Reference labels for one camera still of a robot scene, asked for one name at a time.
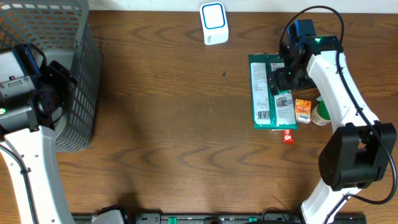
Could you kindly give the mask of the orange small box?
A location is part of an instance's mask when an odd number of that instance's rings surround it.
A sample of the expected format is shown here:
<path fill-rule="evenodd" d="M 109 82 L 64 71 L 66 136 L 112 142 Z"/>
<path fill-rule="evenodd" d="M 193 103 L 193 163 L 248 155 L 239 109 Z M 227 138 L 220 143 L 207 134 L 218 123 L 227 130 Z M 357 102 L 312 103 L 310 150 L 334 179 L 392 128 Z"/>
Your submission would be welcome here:
<path fill-rule="evenodd" d="M 308 124 L 311 122 L 312 102 L 308 100 L 295 100 L 295 117 L 298 123 Z"/>

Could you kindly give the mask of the red white tube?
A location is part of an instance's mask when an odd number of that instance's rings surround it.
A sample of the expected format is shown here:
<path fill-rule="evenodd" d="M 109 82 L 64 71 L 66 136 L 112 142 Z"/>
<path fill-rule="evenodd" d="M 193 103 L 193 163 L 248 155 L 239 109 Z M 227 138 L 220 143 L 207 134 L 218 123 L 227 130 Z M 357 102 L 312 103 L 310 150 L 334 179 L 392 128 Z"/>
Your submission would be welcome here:
<path fill-rule="evenodd" d="M 292 130 L 291 129 L 283 130 L 283 143 L 286 143 L 286 144 L 293 144 L 294 143 L 294 139 L 292 137 Z"/>

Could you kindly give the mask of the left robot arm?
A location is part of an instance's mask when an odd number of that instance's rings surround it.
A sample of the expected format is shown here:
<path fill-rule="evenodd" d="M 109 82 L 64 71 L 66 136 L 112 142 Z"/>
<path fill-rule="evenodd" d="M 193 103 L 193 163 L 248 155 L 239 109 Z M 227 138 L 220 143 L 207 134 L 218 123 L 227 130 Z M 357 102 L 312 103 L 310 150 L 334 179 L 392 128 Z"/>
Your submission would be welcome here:
<path fill-rule="evenodd" d="M 32 44 L 1 50 L 1 154 L 22 223 L 122 223 L 117 208 L 95 215 L 69 209 L 56 154 L 88 147 L 96 118 L 101 56 L 79 46 L 71 62 Z"/>

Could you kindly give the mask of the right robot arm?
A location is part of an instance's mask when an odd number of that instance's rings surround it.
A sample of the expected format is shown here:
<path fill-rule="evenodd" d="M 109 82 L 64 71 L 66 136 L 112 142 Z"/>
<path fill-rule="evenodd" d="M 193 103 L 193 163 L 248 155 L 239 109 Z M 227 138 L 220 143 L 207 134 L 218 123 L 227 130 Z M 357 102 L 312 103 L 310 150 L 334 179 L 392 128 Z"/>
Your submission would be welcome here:
<path fill-rule="evenodd" d="M 384 177 L 397 176 L 393 124 L 382 123 L 363 100 L 346 64 L 343 37 L 317 35 L 311 20 L 295 15 L 285 25 L 278 57 L 284 66 L 267 76 L 271 94 L 316 88 L 333 134 L 318 158 L 321 179 L 300 206 L 302 223 L 332 223 L 351 198 Z"/>

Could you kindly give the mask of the green lid cream jar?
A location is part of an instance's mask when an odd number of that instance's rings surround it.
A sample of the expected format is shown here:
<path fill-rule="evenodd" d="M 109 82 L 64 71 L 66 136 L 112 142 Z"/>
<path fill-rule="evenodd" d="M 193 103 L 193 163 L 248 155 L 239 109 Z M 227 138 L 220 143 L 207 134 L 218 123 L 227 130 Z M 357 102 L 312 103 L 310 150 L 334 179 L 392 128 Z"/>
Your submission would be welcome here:
<path fill-rule="evenodd" d="M 323 100 L 321 100 L 311 112 L 311 119 L 313 123 L 318 126 L 325 126 L 331 122 L 330 115 L 328 114 L 326 105 Z"/>

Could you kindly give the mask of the green wipes package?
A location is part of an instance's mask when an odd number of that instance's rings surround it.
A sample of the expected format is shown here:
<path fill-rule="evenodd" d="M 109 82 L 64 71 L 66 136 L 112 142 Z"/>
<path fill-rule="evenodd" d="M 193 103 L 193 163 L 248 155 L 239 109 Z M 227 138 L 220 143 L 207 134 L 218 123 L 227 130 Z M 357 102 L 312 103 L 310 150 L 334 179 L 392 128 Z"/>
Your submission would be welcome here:
<path fill-rule="evenodd" d="M 281 91 L 274 96 L 267 81 L 267 75 L 283 68 L 284 61 L 270 54 L 250 54 L 248 59 L 254 129 L 297 129 L 292 92 Z"/>

